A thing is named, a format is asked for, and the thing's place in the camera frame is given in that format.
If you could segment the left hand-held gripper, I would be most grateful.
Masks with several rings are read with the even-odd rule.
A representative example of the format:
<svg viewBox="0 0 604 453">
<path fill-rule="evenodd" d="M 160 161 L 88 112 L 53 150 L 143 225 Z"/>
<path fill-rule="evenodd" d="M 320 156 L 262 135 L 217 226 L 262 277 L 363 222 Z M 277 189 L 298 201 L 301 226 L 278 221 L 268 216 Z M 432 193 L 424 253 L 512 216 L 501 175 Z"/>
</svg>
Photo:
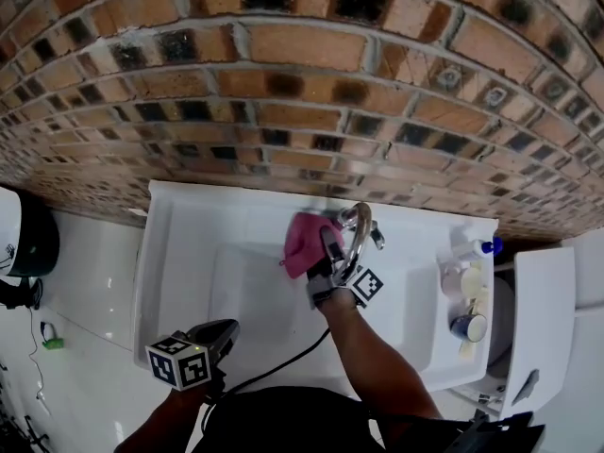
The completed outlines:
<svg viewBox="0 0 604 453">
<path fill-rule="evenodd" d="M 208 383 L 209 402 L 225 388 L 226 374 L 219 363 L 240 333 L 236 319 L 219 319 L 163 336 L 145 347 L 152 376 L 177 391 Z"/>
</svg>

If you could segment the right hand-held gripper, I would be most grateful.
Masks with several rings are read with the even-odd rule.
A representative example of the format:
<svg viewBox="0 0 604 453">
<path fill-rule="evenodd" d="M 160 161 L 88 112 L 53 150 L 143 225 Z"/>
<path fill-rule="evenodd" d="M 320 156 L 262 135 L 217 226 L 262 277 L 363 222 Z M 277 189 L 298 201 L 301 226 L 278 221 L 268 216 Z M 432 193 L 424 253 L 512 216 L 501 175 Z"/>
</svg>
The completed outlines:
<svg viewBox="0 0 604 453">
<path fill-rule="evenodd" d="M 329 299 L 337 289 L 347 289 L 353 294 L 355 304 L 366 308 L 383 288 L 383 282 L 371 269 L 361 266 L 352 278 L 337 277 L 335 273 L 339 263 L 344 260 L 344 249 L 338 240 L 339 235 L 330 227 L 323 226 L 320 238 L 325 252 L 321 260 L 321 274 L 330 276 L 317 275 L 309 280 L 307 293 L 311 304 L 315 307 Z"/>
</svg>

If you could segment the chrome faucet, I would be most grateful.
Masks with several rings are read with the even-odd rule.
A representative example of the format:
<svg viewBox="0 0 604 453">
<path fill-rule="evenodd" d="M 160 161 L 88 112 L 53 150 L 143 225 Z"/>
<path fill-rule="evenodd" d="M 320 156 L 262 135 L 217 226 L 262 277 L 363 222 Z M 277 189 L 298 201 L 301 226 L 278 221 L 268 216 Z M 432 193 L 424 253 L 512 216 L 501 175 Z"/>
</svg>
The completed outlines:
<svg viewBox="0 0 604 453">
<path fill-rule="evenodd" d="M 367 240 L 372 239 L 376 248 L 382 250 L 385 245 L 385 238 L 378 228 L 378 222 L 373 219 L 371 208 L 364 202 L 358 202 L 348 209 L 341 209 L 337 215 L 336 223 L 342 230 L 354 231 L 350 248 L 342 265 L 333 277 L 333 281 L 337 286 L 343 286 L 357 274 Z"/>
</svg>

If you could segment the pink cloth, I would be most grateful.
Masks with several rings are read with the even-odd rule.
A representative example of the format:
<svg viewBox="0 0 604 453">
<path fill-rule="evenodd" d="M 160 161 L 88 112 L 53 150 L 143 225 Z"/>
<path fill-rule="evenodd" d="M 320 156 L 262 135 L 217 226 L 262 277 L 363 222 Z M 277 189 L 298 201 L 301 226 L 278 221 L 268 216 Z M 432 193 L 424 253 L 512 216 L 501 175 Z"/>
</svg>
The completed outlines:
<svg viewBox="0 0 604 453">
<path fill-rule="evenodd" d="M 325 255 L 321 240 L 321 230 L 328 229 L 335 237 L 336 243 L 344 246 L 341 231 L 325 216 L 307 212 L 298 212 L 289 224 L 283 248 L 281 266 L 291 279 L 306 274 Z"/>
</svg>

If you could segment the person's left forearm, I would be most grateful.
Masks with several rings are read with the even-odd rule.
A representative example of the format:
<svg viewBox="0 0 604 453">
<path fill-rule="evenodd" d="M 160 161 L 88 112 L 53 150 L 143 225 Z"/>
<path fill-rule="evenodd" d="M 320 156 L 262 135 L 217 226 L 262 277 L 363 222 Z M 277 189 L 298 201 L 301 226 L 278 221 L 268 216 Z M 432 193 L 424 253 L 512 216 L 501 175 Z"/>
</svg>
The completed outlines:
<svg viewBox="0 0 604 453">
<path fill-rule="evenodd" d="M 208 383 L 182 392 L 172 390 L 113 453 L 185 453 L 209 390 Z"/>
</svg>

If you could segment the person's right forearm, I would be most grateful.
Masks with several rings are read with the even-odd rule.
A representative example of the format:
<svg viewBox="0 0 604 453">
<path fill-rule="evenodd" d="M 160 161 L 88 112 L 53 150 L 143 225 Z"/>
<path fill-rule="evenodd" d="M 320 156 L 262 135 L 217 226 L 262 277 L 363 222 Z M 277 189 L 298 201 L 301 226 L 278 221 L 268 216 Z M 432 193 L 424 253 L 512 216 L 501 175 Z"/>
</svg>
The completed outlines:
<svg viewBox="0 0 604 453">
<path fill-rule="evenodd" d="M 374 332 L 349 290 L 333 290 L 318 309 L 350 384 L 372 413 L 378 418 L 441 417 L 418 373 Z"/>
</svg>

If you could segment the white ceramic sink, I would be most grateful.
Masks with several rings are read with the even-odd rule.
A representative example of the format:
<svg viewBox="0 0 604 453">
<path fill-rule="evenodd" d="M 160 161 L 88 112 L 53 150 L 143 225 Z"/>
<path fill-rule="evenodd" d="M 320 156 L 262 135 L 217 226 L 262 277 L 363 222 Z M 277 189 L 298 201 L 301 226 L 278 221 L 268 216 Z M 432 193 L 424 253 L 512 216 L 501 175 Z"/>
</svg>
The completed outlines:
<svg viewBox="0 0 604 453">
<path fill-rule="evenodd" d="M 280 262 L 287 228 L 300 211 L 338 211 L 346 202 L 301 194 L 154 181 L 135 286 L 133 358 L 158 337 L 223 318 L 240 335 L 222 361 L 228 385 L 324 387 L 349 393 L 323 316 L 310 307 L 304 278 Z M 374 331 L 419 372 L 430 391 L 484 377 L 489 343 L 459 357 L 449 328 L 454 303 L 441 288 L 440 264 L 454 244 L 490 239 L 494 219 L 375 204 L 384 235 L 366 245 L 361 267 L 383 282 L 361 309 Z"/>
</svg>

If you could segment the person's black clothing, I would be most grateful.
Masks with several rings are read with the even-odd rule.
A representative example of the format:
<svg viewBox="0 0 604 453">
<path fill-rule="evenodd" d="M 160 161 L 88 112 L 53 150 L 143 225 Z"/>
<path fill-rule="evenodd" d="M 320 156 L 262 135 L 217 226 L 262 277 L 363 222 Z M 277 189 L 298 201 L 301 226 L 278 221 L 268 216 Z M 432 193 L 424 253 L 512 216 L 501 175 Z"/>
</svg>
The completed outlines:
<svg viewBox="0 0 604 453">
<path fill-rule="evenodd" d="M 273 387 L 229 396 L 213 409 L 192 453 L 443 453 L 470 424 L 390 418 L 394 442 L 377 442 L 370 412 L 322 388 Z"/>
</svg>

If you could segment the small green object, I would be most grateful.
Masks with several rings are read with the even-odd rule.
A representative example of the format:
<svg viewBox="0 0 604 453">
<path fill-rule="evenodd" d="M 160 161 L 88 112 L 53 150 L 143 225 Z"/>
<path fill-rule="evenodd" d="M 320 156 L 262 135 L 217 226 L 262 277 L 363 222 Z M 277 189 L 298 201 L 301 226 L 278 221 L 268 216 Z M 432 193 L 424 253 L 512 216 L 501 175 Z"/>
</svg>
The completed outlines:
<svg viewBox="0 0 604 453">
<path fill-rule="evenodd" d="M 64 347 L 64 340 L 58 335 L 53 324 L 41 321 L 40 330 L 44 348 L 47 350 L 58 350 Z"/>
</svg>

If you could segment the black and white bin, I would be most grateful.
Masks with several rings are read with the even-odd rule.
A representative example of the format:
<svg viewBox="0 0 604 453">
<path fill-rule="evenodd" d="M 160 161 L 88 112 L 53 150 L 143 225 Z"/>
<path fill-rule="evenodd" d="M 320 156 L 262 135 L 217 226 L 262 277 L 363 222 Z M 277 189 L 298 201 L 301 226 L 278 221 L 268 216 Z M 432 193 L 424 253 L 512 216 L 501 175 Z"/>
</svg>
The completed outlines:
<svg viewBox="0 0 604 453">
<path fill-rule="evenodd" d="M 0 276 L 43 277 L 59 257 L 59 231 L 31 193 L 0 186 Z"/>
</svg>

